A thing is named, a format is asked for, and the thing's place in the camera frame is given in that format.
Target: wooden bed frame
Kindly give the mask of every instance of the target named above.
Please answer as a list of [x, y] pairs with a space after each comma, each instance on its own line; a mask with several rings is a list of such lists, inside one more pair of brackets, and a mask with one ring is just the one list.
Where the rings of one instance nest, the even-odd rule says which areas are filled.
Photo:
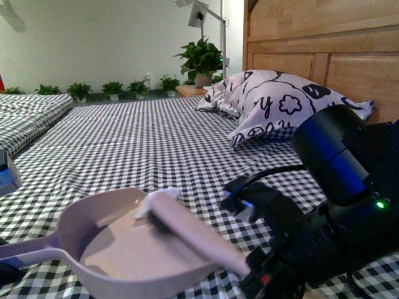
[[245, 0], [243, 69], [295, 74], [399, 119], [399, 1]]

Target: pillow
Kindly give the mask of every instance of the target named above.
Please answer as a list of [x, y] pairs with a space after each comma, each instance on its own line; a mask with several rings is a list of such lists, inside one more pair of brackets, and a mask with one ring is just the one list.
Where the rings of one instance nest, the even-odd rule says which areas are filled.
[[354, 103], [338, 92], [295, 75], [248, 70], [216, 84], [195, 110], [238, 119], [238, 127], [228, 135], [229, 147], [233, 148], [263, 133], [269, 138], [289, 138], [308, 117], [331, 105], [348, 105], [363, 120], [374, 107], [372, 101]]

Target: green plant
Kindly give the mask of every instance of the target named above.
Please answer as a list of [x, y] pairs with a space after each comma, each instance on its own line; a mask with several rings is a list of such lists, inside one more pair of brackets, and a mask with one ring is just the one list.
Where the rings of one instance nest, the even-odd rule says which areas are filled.
[[211, 72], [223, 68], [222, 52], [214, 44], [208, 42], [208, 39], [200, 39], [197, 44], [190, 42], [181, 48], [186, 50], [174, 57], [180, 56], [180, 59], [187, 59], [181, 66], [181, 74], [184, 75], [187, 72], [188, 80], [194, 80], [197, 73], [211, 78]]
[[61, 93], [58, 86], [53, 87], [51, 85], [47, 86], [43, 84], [40, 84], [40, 88], [35, 89], [35, 92], [37, 92], [39, 95], [58, 95]]
[[162, 85], [162, 90], [164, 92], [168, 92], [171, 90], [176, 90], [176, 87], [180, 85], [180, 81], [177, 79], [177, 76], [175, 74], [175, 78], [171, 78], [168, 75], [165, 75], [161, 78], [161, 85]]
[[67, 91], [72, 97], [82, 100], [83, 98], [87, 97], [90, 92], [93, 92], [93, 90], [91, 90], [90, 88], [90, 85], [75, 82], [74, 84], [69, 86]]
[[3, 92], [5, 95], [23, 95], [24, 93], [19, 90], [19, 87], [6, 88]]
[[132, 95], [148, 95], [150, 93], [148, 87], [144, 84], [145, 80], [143, 81], [134, 81], [129, 86], [129, 92]]
[[186, 80], [183, 82], [183, 85], [194, 85], [194, 84], [195, 84], [194, 80]]
[[212, 83], [218, 83], [223, 80], [223, 74], [213, 75]]
[[106, 95], [118, 95], [123, 92], [122, 86], [119, 82], [109, 82], [102, 86], [102, 92]]

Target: white floor lamp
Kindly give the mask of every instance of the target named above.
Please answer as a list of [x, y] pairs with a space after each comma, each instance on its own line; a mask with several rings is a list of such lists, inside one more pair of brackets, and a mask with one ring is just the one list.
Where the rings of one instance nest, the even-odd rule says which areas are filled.
[[226, 76], [226, 65], [227, 65], [227, 61], [226, 61], [226, 20], [223, 19], [222, 17], [218, 16], [217, 14], [215, 14], [213, 11], [211, 11], [208, 8], [208, 5], [205, 3], [202, 3], [201, 1], [198, 0], [175, 0], [175, 3], [177, 4], [178, 7], [183, 7], [183, 6], [187, 6], [189, 4], [194, 4], [193, 8], [191, 10], [191, 18], [190, 18], [190, 22], [189, 25], [193, 26], [193, 16], [194, 18], [199, 19], [200, 21], [200, 26], [201, 26], [201, 36], [202, 38], [204, 37], [203, 34], [203, 21], [205, 19], [205, 15], [206, 13], [209, 13], [210, 15], [214, 16], [215, 18], [217, 18], [217, 20], [219, 20], [220, 22], [222, 22], [222, 58], [223, 58], [223, 78], [225, 79]]

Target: black and white gingham sheet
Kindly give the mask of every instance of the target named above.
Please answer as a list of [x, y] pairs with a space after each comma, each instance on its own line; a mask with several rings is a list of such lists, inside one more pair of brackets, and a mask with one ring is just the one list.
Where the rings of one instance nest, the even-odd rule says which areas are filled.
[[15, 156], [72, 105], [70, 95], [0, 95], [0, 146]]
[[[246, 224], [218, 205], [223, 186], [243, 174], [298, 164], [287, 141], [249, 140], [228, 149], [233, 120], [194, 112], [200, 98], [167, 98], [74, 108], [15, 164], [23, 186], [0, 197], [0, 236], [9, 242], [48, 235], [70, 203], [98, 192], [137, 187], [152, 192], [182, 190], [179, 200], [237, 249], [269, 250], [270, 228]], [[325, 197], [306, 171], [264, 180], [310, 211]], [[385, 257], [355, 274], [375, 298], [399, 297], [399, 255]], [[220, 269], [174, 298], [241, 298], [239, 278]], [[320, 286], [329, 298], [356, 298], [344, 276]], [[1, 298], [90, 298], [64, 261], [32, 266], [24, 279], [0, 288]]]

